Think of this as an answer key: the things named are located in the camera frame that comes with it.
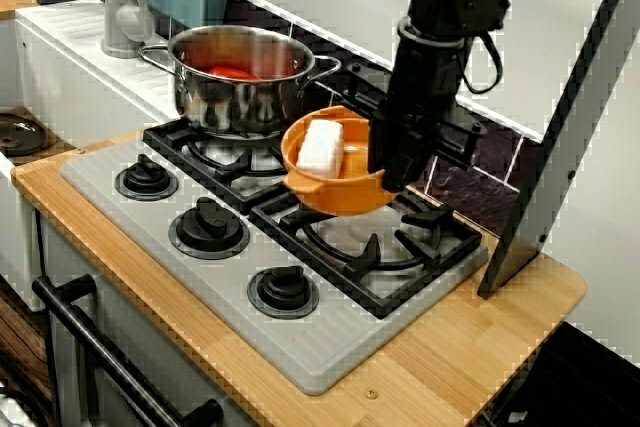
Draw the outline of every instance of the orange bowl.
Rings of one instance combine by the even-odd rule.
[[[342,124],[344,157],[337,179],[311,175],[296,167],[302,141],[314,119]],[[281,148],[288,172],[285,185],[303,204],[318,212],[360,215],[387,205],[397,195],[382,188],[384,170],[368,172],[369,123],[345,107],[329,107],[302,117],[287,130]]]

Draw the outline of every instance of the burner grate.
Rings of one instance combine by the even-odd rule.
[[[234,188],[233,182],[241,177],[277,177],[286,172],[284,169],[254,171],[251,169],[251,153],[247,155],[246,152],[231,164],[219,164],[200,152],[197,146],[198,142],[210,139],[209,133],[185,118],[146,129],[142,137],[145,144],[241,214],[247,214],[252,207],[287,192],[281,180],[251,194]],[[264,139],[264,142],[272,143],[272,140]],[[281,162],[277,147],[270,146],[270,151]]]
[[[477,249],[482,239],[480,233],[454,219],[449,207],[433,207],[409,191],[401,192],[396,197],[396,201],[412,208],[415,212],[404,216],[403,222],[420,224],[417,225],[418,227],[429,226],[435,234],[427,245],[406,232],[396,231],[395,237],[414,256],[412,259],[401,262],[380,261],[380,246],[375,234],[369,238],[363,253],[358,257],[337,251],[311,228],[312,224],[323,222],[332,216],[305,207],[301,209],[302,204],[291,192],[254,207],[249,214],[249,220],[364,309],[375,317],[383,319]],[[298,209],[285,215],[280,221],[276,220],[278,214],[292,207]],[[345,265],[336,266],[330,259],[320,255],[309,244],[301,241],[296,235],[301,229],[308,236],[309,241],[323,252],[332,257],[335,257],[333,255],[335,251],[340,252],[340,257],[336,258],[345,262]],[[307,234],[309,229],[311,229],[311,236]],[[448,252],[440,253],[436,249],[445,232],[455,236],[460,242]],[[386,297],[378,296],[361,282],[363,277],[372,270],[405,270],[419,267],[420,264],[423,267],[417,275]]]

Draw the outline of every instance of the gray faucet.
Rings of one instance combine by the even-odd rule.
[[[155,32],[147,0],[105,0],[102,51],[111,57],[132,59],[138,47]]]

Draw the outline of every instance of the gray stove panel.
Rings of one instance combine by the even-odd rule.
[[[176,174],[180,186],[173,196],[159,202],[139,202],[116,191],[116,176],[134,163],[140,153]],[[318,286],[317,308],[302,319],[276,320],[253,307],[247,286],[261,270],[300,265],[300,260],[220,199],[216,200],[247,225],[250,235],[247,248],[235,257],[219,261],[203,261],[179,252],[169,241],[171,222],[192,208],[198,198],[215,196],[142,141],[73,157],[61,172],[120,229],[310,395],[325,392],[488,260],[486,247],[481,246],[383,320],[376,319],[304,266],[305,274]]]

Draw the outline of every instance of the white block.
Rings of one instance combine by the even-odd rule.
[[[344,153],[342,124],[314,119],[305,134],[296,166],[311,175],[336,179]]]

